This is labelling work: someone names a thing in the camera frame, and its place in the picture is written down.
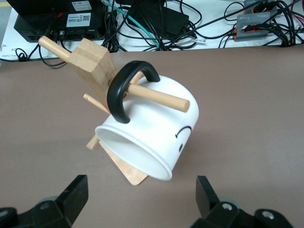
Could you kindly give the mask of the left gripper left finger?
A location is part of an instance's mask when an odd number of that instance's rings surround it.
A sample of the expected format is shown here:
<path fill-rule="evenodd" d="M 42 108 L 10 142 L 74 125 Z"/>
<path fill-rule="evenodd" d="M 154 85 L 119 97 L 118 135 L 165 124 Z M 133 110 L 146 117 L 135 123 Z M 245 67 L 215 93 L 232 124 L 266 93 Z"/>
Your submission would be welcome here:
<path fill-rule="evenodd" d="M 45 200 L 30 210 L 26 228 L 70 228 L 88 201 L 87 175 L 78 175 L 55 199 Z"/>

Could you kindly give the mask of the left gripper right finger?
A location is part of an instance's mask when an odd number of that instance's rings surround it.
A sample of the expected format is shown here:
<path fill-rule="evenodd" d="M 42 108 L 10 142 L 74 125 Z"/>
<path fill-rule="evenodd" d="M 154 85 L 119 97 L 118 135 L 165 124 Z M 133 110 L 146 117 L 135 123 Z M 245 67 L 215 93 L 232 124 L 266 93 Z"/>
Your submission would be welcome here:
<path fill-rule="evenodd" d="M 196 203 L 201 217 L 193 228 L 252 228 L 253 217 L 235 201 L 219 199 L 206 176 L 196 178 Z"/>

